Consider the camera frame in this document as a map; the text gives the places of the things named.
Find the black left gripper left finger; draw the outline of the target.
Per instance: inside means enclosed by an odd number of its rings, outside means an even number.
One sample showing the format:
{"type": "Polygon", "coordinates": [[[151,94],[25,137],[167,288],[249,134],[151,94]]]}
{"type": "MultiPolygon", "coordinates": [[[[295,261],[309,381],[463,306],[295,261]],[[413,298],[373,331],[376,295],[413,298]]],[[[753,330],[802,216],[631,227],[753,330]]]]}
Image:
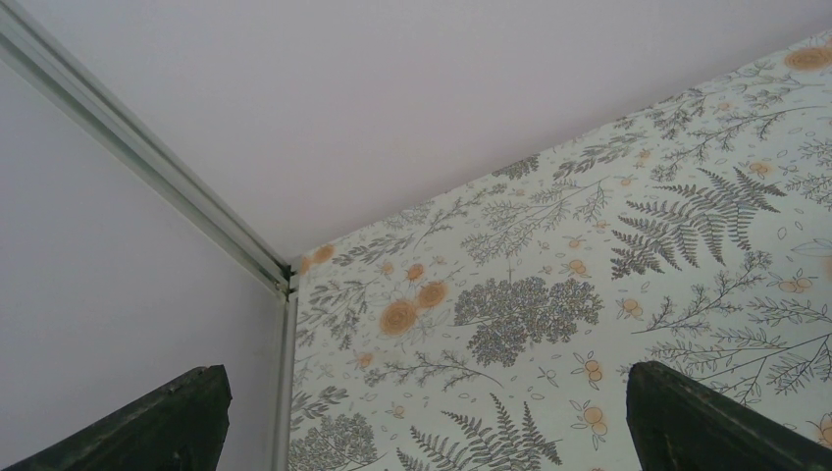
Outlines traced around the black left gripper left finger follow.
{"type": "Polygon", "coordinates": [[[215,470],[233,400],[224,365],[197,367],[10,470],[215,470]]]}

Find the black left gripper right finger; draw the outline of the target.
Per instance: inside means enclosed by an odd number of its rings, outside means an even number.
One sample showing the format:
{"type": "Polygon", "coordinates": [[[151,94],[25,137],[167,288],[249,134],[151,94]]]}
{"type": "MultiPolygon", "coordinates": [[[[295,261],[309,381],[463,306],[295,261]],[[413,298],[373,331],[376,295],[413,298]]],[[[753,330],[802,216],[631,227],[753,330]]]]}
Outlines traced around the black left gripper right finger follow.
{"type": "Polygon", "coordinates": [[[829,470],[831,450],[657,361],[628,374],[626,419],[643,470],[829,470]]]}

